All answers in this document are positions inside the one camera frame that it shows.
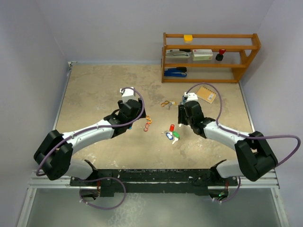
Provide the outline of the key with yellow tag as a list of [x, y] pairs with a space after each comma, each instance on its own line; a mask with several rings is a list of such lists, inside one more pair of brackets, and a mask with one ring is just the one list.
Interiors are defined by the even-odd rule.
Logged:
[[170, 110], [170, 108], [171, 108], [172, 106], [174, 106], [174, 105], [177, 105], [177, 102], [175, 102], [175, 101], [169, 102], [169, 103], [168, 103], [168, 110]]

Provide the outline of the key with red tag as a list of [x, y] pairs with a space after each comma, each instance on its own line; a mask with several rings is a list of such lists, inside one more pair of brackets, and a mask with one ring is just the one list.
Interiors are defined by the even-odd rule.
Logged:
[[174, 124], [171, 124], [169, 129], [166, 131], [166, 132], [173, 132], [175, 129], [175, 125]]

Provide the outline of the orange red carabiner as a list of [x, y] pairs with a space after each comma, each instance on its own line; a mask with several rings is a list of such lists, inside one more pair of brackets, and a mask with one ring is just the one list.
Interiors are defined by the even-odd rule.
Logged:
[[170, 101], [166, 100], [163, 103], [161, 103], [161, 107], [165, 107], [166, 105], [168, 105], [170, 103]]

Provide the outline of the key with green tag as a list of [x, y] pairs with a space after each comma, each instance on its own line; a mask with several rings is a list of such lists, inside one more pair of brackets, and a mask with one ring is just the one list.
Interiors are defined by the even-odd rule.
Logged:
[[175, 144], [180, 139], [180, 135], [176, 131], [173, 131], [172, 135], [174, 136], [172, 144]]

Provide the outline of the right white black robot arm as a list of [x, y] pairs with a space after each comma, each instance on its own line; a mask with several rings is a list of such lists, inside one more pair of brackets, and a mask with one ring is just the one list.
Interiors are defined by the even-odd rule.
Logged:
[[223, 160], [211, 167], [210, 178], [216, 185], [234, 176], [244, 176], [255, 182], [278, 164], [268, 142], [261, 139], [262, 133], [255, 131], [241, 136], [231, 133], [231, 129], [223, 130], [215, 119], [204, 116], [197, 101], [178, 106], [178, 123], [188, 125], [196, 135], [217, 141], [236, 152], [236, 159]]

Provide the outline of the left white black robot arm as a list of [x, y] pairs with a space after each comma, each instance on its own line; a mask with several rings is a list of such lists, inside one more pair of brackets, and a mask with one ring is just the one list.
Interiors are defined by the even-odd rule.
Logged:
[[133, 122], [146, 116], [142, 98], [120, 100], [118, 105], [117, 110], [94, 125], [66, 133], [53, 130], [47, 134], [35, 152], [34, 160], [49, 180], [66, 175], [80, 178], [86, 185], [96, 183], [97, 169], [87, 160], [73, 161], [71, 157], [85, 147], [125, 133]]

